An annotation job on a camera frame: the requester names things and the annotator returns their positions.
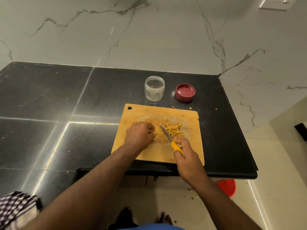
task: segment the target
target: purple and white checkered towel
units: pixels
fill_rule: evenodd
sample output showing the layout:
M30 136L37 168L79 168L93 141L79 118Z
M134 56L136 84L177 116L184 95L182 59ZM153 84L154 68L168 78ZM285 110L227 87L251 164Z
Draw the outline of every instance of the purple and white checkered towel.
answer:
M0 198L0 230L17 230L25 226L39 213L38 197L20 191Z

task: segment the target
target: yellow knife handle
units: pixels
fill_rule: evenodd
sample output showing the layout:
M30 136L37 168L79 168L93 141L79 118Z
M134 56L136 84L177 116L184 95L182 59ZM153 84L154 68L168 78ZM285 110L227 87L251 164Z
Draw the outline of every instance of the yellow knife handle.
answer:
M171 142L171 146L173 147L174 150L178 150L182 153L182 150L174 141Z

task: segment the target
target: electrical outlet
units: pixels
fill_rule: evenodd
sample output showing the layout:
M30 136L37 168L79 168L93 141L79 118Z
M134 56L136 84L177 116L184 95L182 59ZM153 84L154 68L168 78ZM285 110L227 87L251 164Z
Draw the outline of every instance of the electrical outlet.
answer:
M288 10L297 0L263 0L260 8Z

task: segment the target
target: red plastic container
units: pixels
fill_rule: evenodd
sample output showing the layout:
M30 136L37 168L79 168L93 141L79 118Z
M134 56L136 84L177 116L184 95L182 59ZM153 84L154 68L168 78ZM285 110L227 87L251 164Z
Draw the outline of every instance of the red plastic container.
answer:
M190 84L179 84L176 88L175 97L182 102L189 102L193 99L196 90Z
M237 186L234 179L221 180L216 184L228 197L232 198L235 195Z

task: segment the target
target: jar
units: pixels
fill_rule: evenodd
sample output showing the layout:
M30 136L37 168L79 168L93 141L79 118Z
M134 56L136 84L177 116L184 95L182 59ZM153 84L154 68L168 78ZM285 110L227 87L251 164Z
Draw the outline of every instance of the jar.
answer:
M145 81L145 97L149 101L159 101L164 94L165 82L157 76L148 77Z

